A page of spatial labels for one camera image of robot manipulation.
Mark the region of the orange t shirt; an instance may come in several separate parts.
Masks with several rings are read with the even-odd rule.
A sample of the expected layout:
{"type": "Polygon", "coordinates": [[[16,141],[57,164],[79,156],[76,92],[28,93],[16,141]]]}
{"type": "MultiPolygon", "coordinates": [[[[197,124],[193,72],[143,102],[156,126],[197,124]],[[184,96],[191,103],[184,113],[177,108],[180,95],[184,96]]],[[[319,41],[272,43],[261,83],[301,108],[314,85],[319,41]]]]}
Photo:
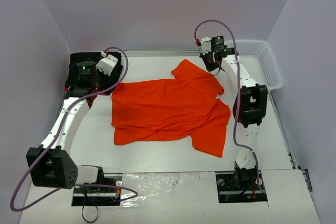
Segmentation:
{"type": "Polygon", "coordinates": [[[192,146],[222,157],[230,107],[219,96],[218,80],[188,60],[172,79],[121,83],[112,93],[111,125],[115,145],[174,141],[190,136],[192,146]]]}

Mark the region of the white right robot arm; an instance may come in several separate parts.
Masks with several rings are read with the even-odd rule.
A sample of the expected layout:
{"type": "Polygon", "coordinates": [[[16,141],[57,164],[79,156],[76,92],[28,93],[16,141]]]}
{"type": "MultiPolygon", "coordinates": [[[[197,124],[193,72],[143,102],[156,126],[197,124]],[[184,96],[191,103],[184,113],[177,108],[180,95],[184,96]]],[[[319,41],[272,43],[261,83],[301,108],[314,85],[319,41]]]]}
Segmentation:
{"type": "Polygon", "coordinates": [[[244,189],[256,178],[258,172],[254,154],[258,130],[266,115],[268,89],[251,77],[236,48],[227,47],[223,36],[204,37],[195,42],[206,69],[210,72],[216,69],[226,72],[235,85],[234,144],[238,147],[238,155],[233,183],[237,188],[244,189]]]}

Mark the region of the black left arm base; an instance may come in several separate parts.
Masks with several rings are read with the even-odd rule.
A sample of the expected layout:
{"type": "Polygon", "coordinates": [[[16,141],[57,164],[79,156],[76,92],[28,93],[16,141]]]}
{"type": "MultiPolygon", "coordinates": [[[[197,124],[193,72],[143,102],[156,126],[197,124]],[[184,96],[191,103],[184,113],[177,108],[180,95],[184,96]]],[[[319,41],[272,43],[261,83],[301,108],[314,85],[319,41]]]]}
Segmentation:
{"type": "Polygon", "coordinates": [[[93,206],[119,206],[121,203],[121,190],[106,187],[75,186],[72,193],[72,207],[93,206]]]}

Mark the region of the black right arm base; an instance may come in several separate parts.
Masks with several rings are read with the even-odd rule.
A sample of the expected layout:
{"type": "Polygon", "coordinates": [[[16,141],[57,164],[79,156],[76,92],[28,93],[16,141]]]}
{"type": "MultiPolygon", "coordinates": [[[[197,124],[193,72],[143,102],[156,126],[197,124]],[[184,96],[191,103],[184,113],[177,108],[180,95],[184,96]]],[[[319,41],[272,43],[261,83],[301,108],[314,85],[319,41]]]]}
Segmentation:
{"type": "Polygon", "coordinates": [[[267,195],[262,193],[257,182],[248,177],[238,185],[233,172],[215,173],[218,202],[220,204],[267,202],[267,195]]]}

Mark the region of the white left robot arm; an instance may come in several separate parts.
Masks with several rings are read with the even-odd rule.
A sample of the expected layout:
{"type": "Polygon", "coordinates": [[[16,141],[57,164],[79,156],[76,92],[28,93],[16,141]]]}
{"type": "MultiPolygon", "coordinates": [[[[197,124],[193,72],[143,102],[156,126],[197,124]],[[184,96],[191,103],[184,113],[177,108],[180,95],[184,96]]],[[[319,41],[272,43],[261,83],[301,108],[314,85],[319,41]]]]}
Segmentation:
{"type": "Polygon", "coordinates": [[[77,165],[70,151],[81,121],[94,99],[99,94],[111,93],[124,76],[123,65],[114,56],[98,62],[89,59],[70,65],[60,114],[48,136],[26,154],[34,186],[72,189],[87,184],[93,191],[104,189],[106,179],[101,175],[101,168],[77,165]]]}

